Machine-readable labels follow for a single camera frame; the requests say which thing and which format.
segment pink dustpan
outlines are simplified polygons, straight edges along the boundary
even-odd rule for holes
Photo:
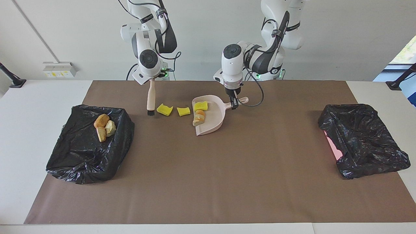
[[[242,97],[239,100],[241,103],[245,104],[248,102],[248,97]],[[212,133],[219,129],[223,124],[225,111],[231,108],[231,102],[224,103],[215,95],[206,95],[194,98],[192,100],[192,107],[194,107],[197,102],[205,101],[208,102],[208,110],[205,111],[205,122],[195,127],[197,136]]]

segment black trash bag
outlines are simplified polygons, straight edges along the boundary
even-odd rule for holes
[[[116,124],[115,135],[104,142],[98,140],[94,127],[94,121],[101,114],[109,115]],[[109,180],[123,162],[133,135],[134,123],[125,109],[75,106],[53,149],[46,171],[58,179],[76,184]]]
[[[318,123],[343,153],[337,167],[347,179],[410,167],[409,156],[369,105],[327,105]]]

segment window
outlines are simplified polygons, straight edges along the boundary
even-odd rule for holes
[[[416,36],[400,51],[390,64],[416,63]]]

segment table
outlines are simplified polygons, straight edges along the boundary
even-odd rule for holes
[[[416,109],[401,92],[384,83],[347,82],[359,103],[379,112],[399,147],[416,162]],[[44,168],[70,115],[80,104],[91,81],[28,81],[22,89],[9,90],[0,99],[0,233],[44,233],[65,230],[114,233],[414,233],[416,223],[406,224],[178,224],[178,225],[21,225],[45,178]],[[55,115],[42,112],[53,108]],[[13,165],[21,165],[20,170]],[[413,199],[416,168],[399,172]]]

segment wall socket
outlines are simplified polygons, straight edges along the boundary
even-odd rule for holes
[[[77,71],[70,62],[49,63],[44,62],[43,73],[48,78],[75,78]]]

